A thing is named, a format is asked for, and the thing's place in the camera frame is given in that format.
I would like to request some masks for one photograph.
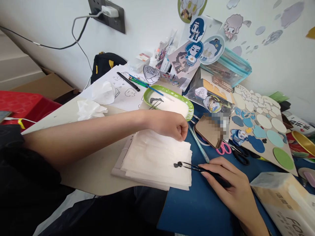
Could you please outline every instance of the pink scissors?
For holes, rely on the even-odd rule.
[[[220,152],[219,149],[217,149],[217,153],[219,155],[224,155],[225,153],[226,154],[231,154],[232,153],[232,150],[231,150],[230,146],[227,143],[225,143],[225,142],[221,143],[220,149],[222,149],[222,152]]]

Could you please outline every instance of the black marker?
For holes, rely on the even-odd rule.
[[[125,76],[123,76],[120,72],[117,72],[117,74],[119,74],[125,81],[127,81],[127,83],[131,85],[131,87],[133,87],[133,88],[136,89],[138,92],[140,92],[140,89],[137,87],[137,85],[135,85],[134,83],[132,83],[129,79],[127,79]]]

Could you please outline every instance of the black bag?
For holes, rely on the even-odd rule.
[[[100,54],[96,55],[94,58],[93,64],[93,73],[91,76],[91,84],[97,81],[100,77],[105,75],[107,72],[110,71],[111,68],[117,65],[125,65],[127,62],[121,58],[120,56],[108,52],[104,53],[101,52]]]

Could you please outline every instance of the hand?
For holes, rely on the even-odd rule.
[[[145,128],[156,133],[169,136],[182,142],[187,137],[188,124],[185,118],[178,113],[161,110],[144,110]]]
[[[199,166],[218,173],[232,185],[232,187],[224,189],[211,174],[201,173],[222,202],[240,220],[242,228],[248,236],[269,235],[263,218],[258,211],[248,178],[243,172],[224,157],[212,159],[209,164]]]

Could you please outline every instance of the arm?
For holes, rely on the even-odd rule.
[[[39,153],[55,169],[61,169],[143,129],[183,141],[188,125],[175,112],[137,110],[28,133],[23,136],[24,147]]]
[[[223,157],[212,159],[209,164],[199,166],[218,173],[230,182],[232,187],[224,189],[211,174],[201,173],[222,202],[239,219],[246,235],[269,236],[268,229],[258,211],[247,176]]]

